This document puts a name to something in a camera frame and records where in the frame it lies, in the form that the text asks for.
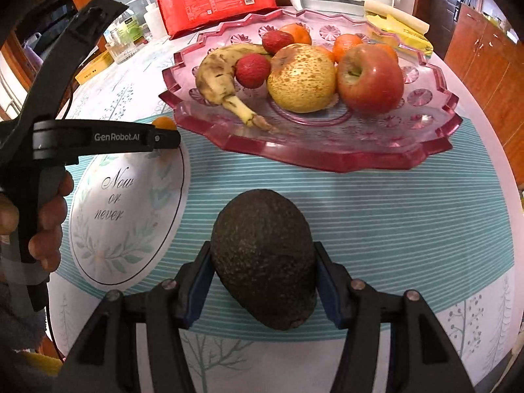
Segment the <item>person's left hand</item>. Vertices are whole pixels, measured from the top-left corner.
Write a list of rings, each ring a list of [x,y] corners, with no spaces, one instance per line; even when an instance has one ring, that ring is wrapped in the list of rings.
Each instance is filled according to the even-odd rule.
[[[56,271],[60,265],[60,245],[63,237],[61,224],[67,215],[65,197],[73,190],[74,180],[66,171],[57,194],[39,210],[38,230],[28,243],[28,251],[32,258],[35,258],[47,273]],[[1,194],[1,242],[7,242],[9,235],[17,229],[18,221],[18,209]]]

